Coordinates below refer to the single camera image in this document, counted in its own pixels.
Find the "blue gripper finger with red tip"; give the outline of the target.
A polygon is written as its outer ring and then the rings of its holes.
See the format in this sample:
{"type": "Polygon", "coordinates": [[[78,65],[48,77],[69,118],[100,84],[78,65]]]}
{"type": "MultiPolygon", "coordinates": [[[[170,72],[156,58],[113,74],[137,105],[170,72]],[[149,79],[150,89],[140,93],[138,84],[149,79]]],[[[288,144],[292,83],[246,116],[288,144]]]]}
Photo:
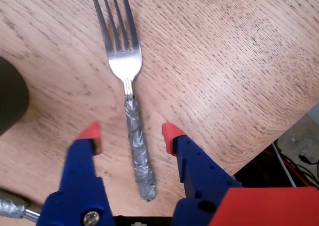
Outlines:
{"type": "Polygon", "coordinates": [[[68,147],[59,189],[47,197],[37,225],[115,224],[103,180],[95,171],[93,158],[101,152],[101,128],[94,121],[68,147]]]}
{"type": "Polygon", "coordinates": [[[185,198],[175,206],[173,226],[207,226],[230,188],[240,188],[205,151],[172,123],[162,125],[167,153],[177,159],[185,198]]]}

